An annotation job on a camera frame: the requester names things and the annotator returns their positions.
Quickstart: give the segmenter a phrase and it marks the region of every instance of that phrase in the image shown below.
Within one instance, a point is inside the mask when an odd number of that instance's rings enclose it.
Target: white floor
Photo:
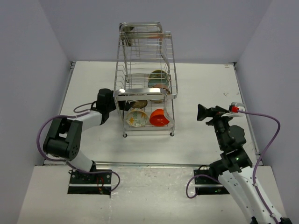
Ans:
[[[68,170],[34,168],[18,224],[248,224],[230,195],[188,199],[192,168],[113,168],[121,184],[111,198],[68,195]],[[271,168],[259,167],[257,177],[285,216]]]
[[[62,114],[73,114],[74,107],[96,100],[100,88],[113,89],[115,62],[77,62],[65,97]],[[102,126],[85,131],[81,150],[95,161],[209,164],[220,158],[214,129],[198,122],[197,104],[228,108],[242,102],[232,65],[177,63],[178,98],[174,100],[175,136],[122,137],[116,111]],[[246,152],[255,163],[255,146],[246,117],[231,124],[245,129]]]

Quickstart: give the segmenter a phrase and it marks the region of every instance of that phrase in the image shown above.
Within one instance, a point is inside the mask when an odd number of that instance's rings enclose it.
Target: white wall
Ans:
[[[274,0],[237,63],[248,110],[271,114],[281,132],[264,162],[273,167],[287,215],[299,223],[299,1]],[[276,124],[252,118],[259,148]]]
[[[236,62],[271,0],[40,0],[71,60],[115,61],[119,23],[159,21],[176,62]]]
[[[36,133],[58,112],[69,62],[37,0],[2,0],[0,30],[0,223],[13,224],[42,163]]]

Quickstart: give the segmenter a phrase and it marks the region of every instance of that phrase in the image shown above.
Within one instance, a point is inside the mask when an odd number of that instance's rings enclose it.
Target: orange bowl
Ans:
[[[157,109],[153,113],[151,113],[149,122],[154,126],[165,126],[169,124],[169,120],[164,116],[163,109]]]

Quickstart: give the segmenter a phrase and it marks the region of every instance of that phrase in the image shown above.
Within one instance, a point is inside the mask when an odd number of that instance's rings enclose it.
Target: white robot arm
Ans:
[[[221,183],[241,208],[250,224],[291,224],[290,219],[282,217],[274,208],[256,177],[256,169],[261,158],[253,167],[250,158],[242,147],[246,143],[244,129],[228,124],[233,117],[240,116],[239,113],[248,112],[245,112],[244,106],[238,103],[232,103],[229,110],[219,106],[207,109],[200,104],[198,105],[197,120],[202,121],[206,117],[212,118],[206,124],[214,127],[219,148],[223,153],[221,160],[209,165],[210,176],[196,175],[192,179],[205,176]]]
[[[122,110],[130,108],[130,104],[125,101],[122,101],[120,105]],[[89,128],[104,124],[109,118],[109,113],[115,109],[113,91],[110,89],[100,89],[97,101],[92,103],[89,112],[78,116],[58,115],[44,123],[36,140],[39,152],[45,159],[65,161],[71,168],[81,173],[90,174],[93,172],[95,174],[95,163],[80,150],[81,134]],[[40,134],[45,125],[50,121],[52,123],[42,150],[39,145]],[[45,153],[59,159],[51,159]]]

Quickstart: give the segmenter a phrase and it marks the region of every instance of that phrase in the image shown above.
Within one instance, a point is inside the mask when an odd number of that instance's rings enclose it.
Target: dish rack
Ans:
[[[178,95],[178,82],[171,32],[163,32],[159,22],[121,23],[117,52],[114,101],[121,118],[123,137],[127,137],[129,131],[164,130],[170,130],[170,135],[173,136],[173,100]],[[153,72],[158,76],[152,78]],[[155,85],[150,88],[149,81],[152,83],[153,79],[157,79],[160,84],[165,81],[168,89],[156,88]],[[156,109],[163,109],[169,124],[154,126],[148,122],[140,127],[130,126],[126,122],[126,116],[132,109],[121,110],[120,103],[125,102],[128,105],[138,100],[147,100],[146,107],[140,110],[148,117]]]

